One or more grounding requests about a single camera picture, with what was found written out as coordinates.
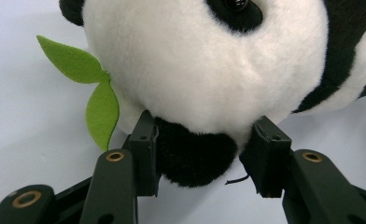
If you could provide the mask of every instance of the white fur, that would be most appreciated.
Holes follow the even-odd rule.
[[[296,109],[319,82],[327,45],[320,0],[257,0],[264,16],[248,35],[232,34],[201,0],[86,0],[91,52],[111,74],[119,127],[138,116],[226,133],[244,144],[262,115]]]
[[[300,114],[318,114],[343,108],[358,99],[366,85],[366,33],[355,48],[356,56],[349,78],[330,98]]]

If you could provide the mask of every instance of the panda head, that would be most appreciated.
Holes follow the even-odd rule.
[[[326,12],[317,0],[68,2],[65,17],[83,24],[110,74],[119,128],[130,133],[150,111],[160,128],[157,168],[180,186],[224,174],[253,122],[285,118],[324,65]]]

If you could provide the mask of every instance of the plush fabric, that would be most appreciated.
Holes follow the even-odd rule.
[[[82,17],[82,8],[85,0],[60,0],[60,9],[65,18],[75,25],[84,24]]]
[[[158,169],[181,186],[224,173],[261,116],[279,122],[366,95],[366,0],[241,3],[86,0],[73,13],[110,74],[118,126],[130,133],[149,110],[162,127]],[[201,165],[215,155],[220,166]]]

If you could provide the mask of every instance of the bamboo leaf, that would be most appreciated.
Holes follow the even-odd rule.
[[[87,104],[86,121],[93,140],[104,151],[108,150],[119,114],[119,102],[110,82],[100,83]]]
[[[57,43],[41,35],[37,36],[37,40],[49,60],[70,79],[87,84],[110,79],[108,73],[102,70],[98,60],[90,53]]]

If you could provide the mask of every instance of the white background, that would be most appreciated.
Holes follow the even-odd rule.
[[[87,49],[81,27],[66,21],[58,2],[0,0],[0,201],[31,184],[56,193],[92,175],[101,154],[88,134],[85,107],[94,85],[77,84],[48,61],[36,35]],[[293,149],[328,155],[347,179],[366,189],[366,98],[319,116],[291,116],[280,127]],[[112,147],[125,135],[116,131]],[[262,199],[239,162],[201,189],[162,180],[159,198],[139,199],[143,224],[287,223],[280,199]]]

